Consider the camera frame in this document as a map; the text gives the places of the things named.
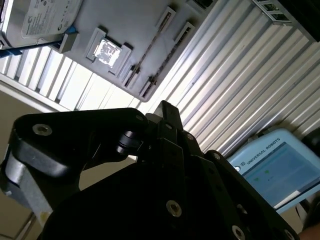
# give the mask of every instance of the blue screen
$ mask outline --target blue screen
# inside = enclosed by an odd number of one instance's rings
[[[320,169],[283,142],[243,177],[274,208],[306,192],[320,182]]]

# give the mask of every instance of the corrugated metal wall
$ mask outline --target corrugated metal wall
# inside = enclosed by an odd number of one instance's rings
[[[202,150],[230,154],[280,125],[320,127],[320,44],[273,25],[249,0],[218,0],[151,100],[140,102],[49,48],[0,60],[3,83],[58,111],[177,106]]]

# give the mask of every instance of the silver screw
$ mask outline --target silver screw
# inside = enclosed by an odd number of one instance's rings
[[[194,137],[193,137],[190,133],[188,133],[188,134],[186,135],[186,137],[187,137],[189,140],[193,140],[193,139],[194,139]]]
[[[236,237],[236,239],[238,240],[246,240],[246,236],[244,234],[244,232],[241,230],[240,227],[233,225],[232,226],[232,232],[234,234],[234,236]]]
[[[143,120],[144,120],[144,118],[143,118],[142,116],[137,115],[137,116],[135,116],[135,117],[136,117],[136,119],[138,119],[138,120],[140,120],[140,121],[143,121]]]
[[[287,229],[285,229],[284,232],[290,240],[295,240],[295,237]]]
[[[32,130],[35,134],[40,136],[46,137],[52,134],[51,127],[45,124],[36,124],[32,127]]]
[[[172,129],[172,126],[170,126],[169,124],[166,124],[165,126],[170,130]]]
[[[168,212],[172,216],[174,216],[176,218],[179,218],[182,214],[182,210],[181,210],[180,205],[176,201],[173,201],[173,200],[169,200],[166,203],[166,209],[168,210]]]
[[[213,156],[214,156],[214,158],[217,159],[217,160],[220,160],[220,159],[221,159],[221,158],[220,158],[220,155],[219,155],[218,153],[214,153]]]

